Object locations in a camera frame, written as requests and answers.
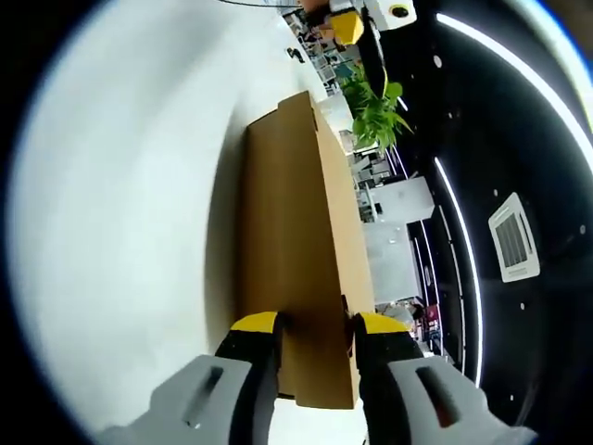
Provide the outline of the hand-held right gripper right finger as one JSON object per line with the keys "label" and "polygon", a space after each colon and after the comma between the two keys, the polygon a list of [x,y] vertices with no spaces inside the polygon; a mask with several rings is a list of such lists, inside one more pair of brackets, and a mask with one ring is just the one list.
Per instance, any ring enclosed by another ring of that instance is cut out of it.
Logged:
{"label": "hand-held right gripper right finger", "polygon": [[403,323],[359,312],[350,324],[371,444],[536,443],[532,429],[496,417],[452,364],[425,356]]}

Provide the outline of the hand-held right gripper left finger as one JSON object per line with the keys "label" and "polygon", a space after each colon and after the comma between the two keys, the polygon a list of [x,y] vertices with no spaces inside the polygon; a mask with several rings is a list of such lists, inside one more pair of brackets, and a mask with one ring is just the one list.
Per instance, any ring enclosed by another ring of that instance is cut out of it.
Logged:
{"label": "hand-held right gripper left finger", "polygon": [[235,322],[212,355],[200,355],[159,385],[148,410],[99,433],[97,444],[266,444],[284,318],[277,311]]}

